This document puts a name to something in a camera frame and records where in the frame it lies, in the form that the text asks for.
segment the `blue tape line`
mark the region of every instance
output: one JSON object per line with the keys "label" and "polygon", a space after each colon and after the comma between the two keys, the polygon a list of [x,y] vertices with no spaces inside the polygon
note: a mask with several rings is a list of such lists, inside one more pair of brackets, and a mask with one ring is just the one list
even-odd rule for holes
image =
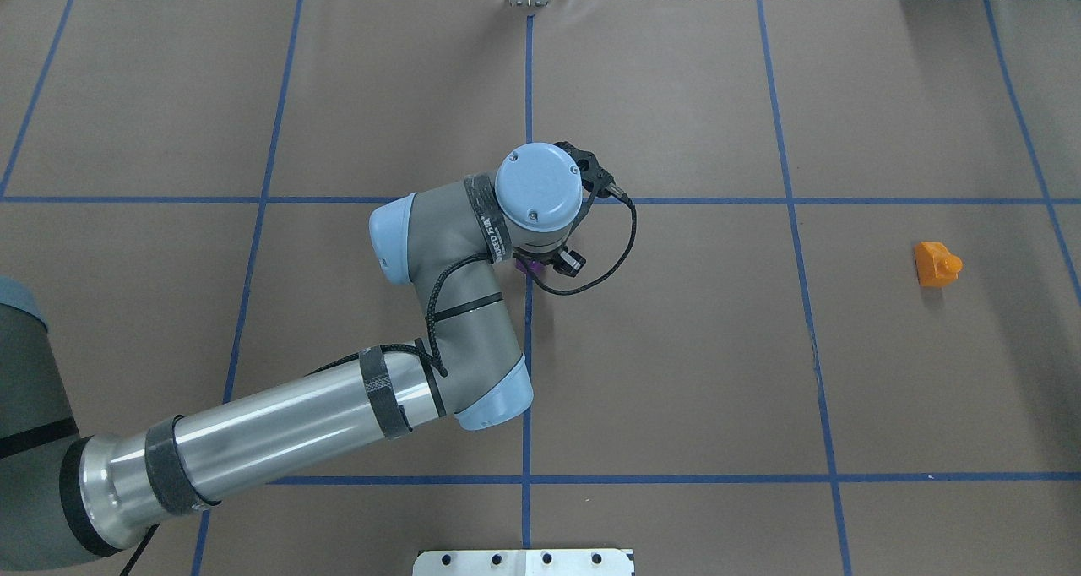
{"label": "blue tape line", "polygon": [[[533,279],[525,276],[525,370],[533,378]],[[533,547],[533,407],[522,414],[522,548]]]}
{"label": "blue tape line", "polygon": [[258,196],[4,196],[5,203],[258,203]]}
{"label": "blue tape line", "polygon": [[1081,472],[895,472],[839,474],[841,483],[934,483],[949,481],[1081,481]]}
{"label": "blue tape line", "polygon": [[1055,230],[1055,238],[1058,241],[1058,251],[1063,254],[1066,264],[1066,271],[1069,272],[1070,283],[1073,283],[1073,296],[1081,304],[1081,282],[1078,281],[1077,269],[1073,268],[1073,257],[1070,257],[1070,250],[1066,245],[1066,237],[1063,235],[1062,226],[1058,225],[1058,215],[1055,214],[1055,205],[1051,200],[1051,191],[1047,190],[1046,179],[1043,177],[1043,169],[1040,168],[1040,160],[1036,156],[1036,146],[1032,145],[1031,134],[1028,133],[1028,122],[1025,122],[1025,115],[1020,110],[1017,95],[1014,91],[1013,80],[1010,79],[1010,69],[1006,68],[1006,57],[1002,53],[1002,41],[999,40],[999,29],[995,23],[995,13],[991,10],[991,0],[984,0],[984,10],[987,13],[987,25],[991,29],[991,41],[995,42],[995,54],[999,57],[999,68],[1002,69],[1002,82],[1005,83],[1006,94],[1010,95],[1010,104],[1013,106],[1014,115],[1017,118],[1017,126],[1020,129],[1020,136],[1025,140],[1025,149],[1028,149],[1028,158],[1032,163],[1032,172],[1036,173],[1036,180],[1040,185],[1040,192],[1043,195],[1043,202],[1046,203],[1047,217],[1051,218],[1051,227]]}
{"label": "blue tape line", "polygon": [[385,205],[402,196],[269,196],[268,203],[348,203],[348,205]]}
{"label": "blue tape line", "polygon": [[803,245],[800,241],[799,220],[792,195],[792,180],[788,171],[788,149],[785,146],[785,131],[780,123],[780,104],[777,102],[777,84],[773,73],[773,56],[770,53],[770,35],[765,23],[765,6],[762,0],[755,0],[758,6],[758,22],[762,35],[762,54],[765,57],[765,77],[770,86],[770,106],[773,107],[773,130],[777,138],[777,153],[780,157],[780,176],[788,200],[788,226],[792,235],[796,253],[796,271],[800,280],[800,296],[803,299],[803,319],[811,338],[811,353],[814,360],[815,383],[818,387],[818,418],[822,421],[822,437],[826,448],[826,466],[829,469],[830,492],[833,496],[833,518],[837,521],[837,538],[841,552],[841,567],[845,576],[852,576],[852,559],[849,553],[849,534],[844,525],[844,509],[841,504],[841,486],[837,482],[837,458],[833,454],[833,433],[829,425],[829,406],[826,402],[826,384],[822,376],[822,360],[818,356],[818,338],[814,329],[814,311],[811,310],[811,294],[808,289],[806,268],[803,265]]}
{"label": "blue tape line", "polygon": [[827,474],[537,474],[536,485],[721,485],[829,483]]}
{"label": "blue tape line", "polygon": [[[267,203],[390,203],[401,196],[267,196]],[[259,196],[3,196],[5,203],[258,203]],[[1043,199],[833,198],[833,196],[638,196],[640,205],[962,205],[1043,206]],[[1081,199],[1052,199],[1056,205],[1081,205]],[[598,199],[593,205],[618,205]]]}
{"label": "blue tape line", "polygon": [[533,142],[533,14],[525,17],[525,142]]}
{"label": "blue tape line", "polygon": [[492,475],[312,475],[282,477],[270,485],[520,485],[522,478],[516,474]]}
{"label": "blue tape line", "polygon": [[11,173],[15,171],[15,161],[18,160],[19,149],[23,149],[23,138],[26,137],[26,130],[30,126],[30,118],[34,117],[34,109],[38,107],[38,98],[41,96],[41,89],[45,86],[45,77],[49,76],[49,68],[53,64],[53,57],[56,56],[56,49],[61,44],[61,38],[64,35],[64,27],[67,25],[67,19],[71,15],[71,5],[74,5],[75,0],[67,0],[64,5],[64,14],[61,14],[61,22],[56,26],[56,32],[53,34],[53,42],[49,45],[49,54],[45,56],[45,62],[41,65],[41,72],[38,75],[38,83],[34,84],[34,94],[30,95],[30,104],[26,107],[26,115],[23,115],[23,123],[18,126],[18,134],[15,137],[15,145],[12,145],[11,156],[8,157],[8,165],[3,171],[3,178],[0,179],[0,198],[3,198],[4,192],[8,191],[8,183],[11,182]]}
{"label": "blue tape line", "polygon": [[252,276],[255,272],[255,256],[263,238],[263,220],[266,217],[267,200],[270,195],[270,179],[273,177],[275,156],[278,149],[278,136],[281,131],[281,118],[285,113],[285,96],[289,95],[289,76],[293,65],[293,52],[296,50],[296,34],[301,26],[301,10],[304,0],[296,0],[293,11],[293,30],[289,37],[289,52],[285,54],[285,68],[281,77],[281,91],[278,94],[278,110],[275,111],[273,131],[270,133],[270,148],[267,151],[266,172],[263,175],[263,191],[259,195],[259,210],[255,214],[255,230],[252,233],[252,249],[248,253],[248,269],[244,272],[244,287],[240,295],[240,313],[237,316],[237,329],[232,334],[232,353],[229,356],[229,372],[225,379],[225,390],[222,392],[222,403],[232,400],[232,386],[237,378],[237,363],[240,360],[240,337],[244,333],[248,319],[248,302],[252,292]]}
{"label": "blue tape line", "polygon": [[[872,472],[790,474],[533,474],[531,485],[791,485],[823,483],[944,483],[951,481],[1081,481],[1079,471]],[[517,474],[297,475],[268,485],[521,485]]]}
{"label": "blue tape line", "polygon": [[[525,17],[525,142],[533,142],[533,18]],[[533,280],[525,276],[525,370],[533,378]],[[522,414],[522,548],[533,547],[533,407]]]}
{"label": "blue tape line", "polygon": [[202,572],[202,555],[206,548],[206,532],[210,528],[210,511],[203,511],[199,520],[199,537],[196,538],[196,552],[191,558],[191,576]]}

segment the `silver metal tube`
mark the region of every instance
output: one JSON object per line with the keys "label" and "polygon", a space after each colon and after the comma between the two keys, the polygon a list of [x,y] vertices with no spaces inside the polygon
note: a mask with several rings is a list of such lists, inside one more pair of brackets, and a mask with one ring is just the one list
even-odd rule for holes
{"label": "silver metal tube", "polygon": [[134,546],[147,527],[170,518],[150,488],[145,438],[94,434],[82,452],[82,505],[97,534],[117,549]]}
{"label": "silver metal tube", "polygon": [[[386,364],[411,425],[439,417],[421,361],[390,352]],[[188,479],[212,501],[383,439],[358,361],[186,417],[175,430]]]}
{"label": "silver metal tube", "polygon": [[[384,360],[410,425],[438,418],[421,361],[401,352]],[[182,418],[173,430],[185,474],[211,501],[384,438],[358,361]],[[118,549],[134,546],[147,527],[172,517],[147,475],[146,432],[91,439],[82,453],[80,491],[94,530]]]}

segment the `orange object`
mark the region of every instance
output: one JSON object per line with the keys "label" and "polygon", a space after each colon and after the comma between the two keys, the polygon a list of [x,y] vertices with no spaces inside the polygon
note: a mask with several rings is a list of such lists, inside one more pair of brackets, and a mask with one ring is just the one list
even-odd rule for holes
{"label": "orange object", "polygon": [[920,242],[916,245],[916,273],[922,287],[945,287],[957,280],[964,268],[961,257],[949,253],[942,242]]}

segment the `white metal plate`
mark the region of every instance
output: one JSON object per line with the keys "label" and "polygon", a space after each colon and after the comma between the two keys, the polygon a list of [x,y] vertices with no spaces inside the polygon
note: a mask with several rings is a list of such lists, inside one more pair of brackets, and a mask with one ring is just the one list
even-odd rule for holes
{"label": "white metal plate", "polygon": [[425,551],[413,576],[635,576],[633,558],[630,549]]}

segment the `cable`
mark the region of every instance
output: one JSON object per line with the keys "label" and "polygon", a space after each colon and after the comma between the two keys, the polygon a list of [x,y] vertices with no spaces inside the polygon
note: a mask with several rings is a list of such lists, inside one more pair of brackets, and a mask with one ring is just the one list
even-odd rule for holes
{"label": "cable", "polygon": [[[440,372],[440,375],[443,375],[444,378],[446,377],[443,373],[446,371],[443,369],[443,364],[437,363],[435,358],[431,357],[431,353],[425,352],[416,348],[416,346],[410,346],[408,344],[382,344],[379,345],[379,350],[382,350],[383,352],[412,353],[413,357],[419,358],[421,361],[425,361],[425,363],[427,363],[428,365],[432,365],[432,367],[436,367]],[[315,372],[306,373],[305,377],[313,376],[317,373],[325,372],[326,370],[332,370],[334,367],[337,367],[337,365],[352,363],[352,361],[358,361],[358,360],[360,360],[359,353],[349,353],[349,356],[339,358],[337,361],[333,361],[333,363],[328,363],[322,365],[322,367],[317,369]]]}
{"label": "cable", "polygon": [[[446,279],[456,269],[465,268],[467,265],[476,264],[479,260],[489,260],[488,255],[470,255],[465,257],[463,260],[456,260],[454,264],[450,265],[449,268],[443,269],[439,277],[436,279],[436,284],[431,286],[431,296],[428,298],[428,308],[425,310],[425,323],[428,326],[428,346],[431,346],[431,353],[425,352],[417,348],[417,346],[410,346],[408,344],[382,344],[379,345],[379,350],[383,352],[404,352],[412,353],[413,357],[419,358],[421,361],[425,361],[428,365],[436,369],[440,376],[444,378],[450,374],[446,372],[446,367],[443,365],[443,360],[439,353],[439,340],[436,338],[436,303],[439,302],[439,293],[443,291],[443,284],[446,283]],[[351,363],[351,361],[359,360],[359,353],[348,353],[348,356],[339,358],[333,363],[328,363],[322,365],[322,367],[308,373],[305,377],[315,375],[315,373],[325,372],[326,370],[332,370],[337,367],[337,365],[344,365],[346,363]]]}
{"label": "cable", "polygon": [[428,323],[428,345],[431,348],[431,357],[435,358],[437,363],[440,365],[439,372],[442,373],[443,377],[446,377],[446,370],[442,367],[443,360],[439,353],[439,341],[436,338],[436,302],[439,299],[439,292],[443,291],[443,283],[446,279],[457,271],[457,269],[465,268],[467,265],[476,264],[479,260],[489,260],[486,253],[479,253],[478,255],[470,255],[465,257],[463,260],[457,260],[455,264],[450,265],[446,269],[443,269],[436,279],[436,284],[431,286],[431,295],[428,296],[428,308],[425,310],[425,323]]}
{"label": "cable", "polygon": [[150,528],[146,531],[146,534],[143,536],[143,541],[138,544],[138,547],[135,547],[135,552],[133,552],[132,557],[128,559],[128,564],[120,571],[120,576],[128,576],[132,573],[132,568],[135,567],[135,562],[143,555],[143,551],[146,550],[146,546],[150,544],[150,538],[154,538],[154,533],[157,531],[157,523],[151,525]]}
{"label": "cable", "polygon": [[419,358],[419,360],[424,361],[424,363],[431,365],[431,367],[436,367],[439,375],[444,378],[448,376],[446,369],[443,367],[442,361],[438,361],[436,357],[431,356],[431,353],[421,350],[417,346],[410,346],[408,344],[381,344],[379,350],[383,352],[412,353],[413,357]]}
{"label": "cable", "polygon": [[580,294],[580,292],[596,287],[598,284],[603,283],[612,274],[615,274],[615,271],[623,265],[623,262],[627,259],[627,256],[630,255],[630,250],[633,249],[635,245],[635,237],[638,233],[638,211],[635,210],[635,200],[630,199],[630,196],[624,195],[623,198],[619,199],[619,202],[625,203],[628,210],[630,210],[630,237],[627,238],[627,247],[623,250],[623,255],[620,255],[619,259],[612,265],[609,271],[603,272],[603,274],[599,276],[596,280],[591,280],[590,282],[583,284],[580,287],[575,287],[574,290],[555,290],[555,287],[549,287],[548,284],[544,284],[540,279],[537,279],[536,272],[533,272],[533,269],[530,268],[530,262],[525,259],[525,257],[521,257],[516,254],[515,259],[521,260],[522,268],[525,268],[525,273],[530,277],[530,279],[533,280],[533,282],[536,283],[542,291],[548,292],[551,295],[577,295]]}

